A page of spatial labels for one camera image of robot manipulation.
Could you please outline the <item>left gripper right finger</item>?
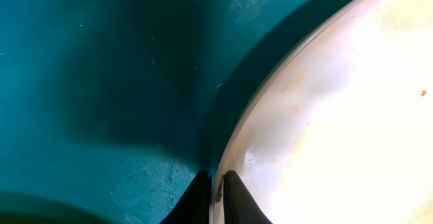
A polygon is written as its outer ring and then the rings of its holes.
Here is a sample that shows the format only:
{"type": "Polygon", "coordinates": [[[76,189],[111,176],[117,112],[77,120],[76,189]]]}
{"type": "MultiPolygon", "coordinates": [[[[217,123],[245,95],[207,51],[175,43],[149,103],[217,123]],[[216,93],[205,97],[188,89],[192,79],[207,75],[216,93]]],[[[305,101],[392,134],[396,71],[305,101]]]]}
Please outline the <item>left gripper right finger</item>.
{"type": "Polygon", "coordinates": [[[223,177],[223,211],[225,224],[271,224],[233,170],[223,177]]]}

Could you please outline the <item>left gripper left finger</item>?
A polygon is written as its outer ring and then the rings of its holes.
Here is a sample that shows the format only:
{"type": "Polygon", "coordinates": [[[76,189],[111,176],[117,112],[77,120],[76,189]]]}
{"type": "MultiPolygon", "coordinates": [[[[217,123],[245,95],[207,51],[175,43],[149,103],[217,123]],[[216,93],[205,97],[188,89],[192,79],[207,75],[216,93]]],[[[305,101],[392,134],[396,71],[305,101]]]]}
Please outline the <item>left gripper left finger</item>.
{"type": "Polygon", "coordinates": [[[212,175],[200,170],[160,224],[209,224],[212,175]]]}

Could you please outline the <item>white plate with long stain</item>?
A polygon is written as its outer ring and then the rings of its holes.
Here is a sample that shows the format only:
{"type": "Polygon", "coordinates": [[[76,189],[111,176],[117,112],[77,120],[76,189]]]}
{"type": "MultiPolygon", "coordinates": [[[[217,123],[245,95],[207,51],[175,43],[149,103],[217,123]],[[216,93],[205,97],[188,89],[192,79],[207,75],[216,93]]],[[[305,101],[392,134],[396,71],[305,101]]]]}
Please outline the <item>white plate with long stain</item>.
{"type": "Polygon", "coordinates": [[[432,0],[353,0],[273,71],[221,158],[272,223],[432,222],[432,0]]]}

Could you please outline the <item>yellow plate with stain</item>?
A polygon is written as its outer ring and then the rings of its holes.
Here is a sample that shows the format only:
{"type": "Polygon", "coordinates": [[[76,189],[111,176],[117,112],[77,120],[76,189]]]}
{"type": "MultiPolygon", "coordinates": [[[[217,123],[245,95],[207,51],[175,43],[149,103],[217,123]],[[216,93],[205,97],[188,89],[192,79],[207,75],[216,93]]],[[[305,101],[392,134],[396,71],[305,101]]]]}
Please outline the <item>yellow plate with stain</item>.
{"type": "Polygon", "coordinates": [[[90,216],[50,217],[1,213],[1,224],[106,224],[106,221],[90,216]]]}

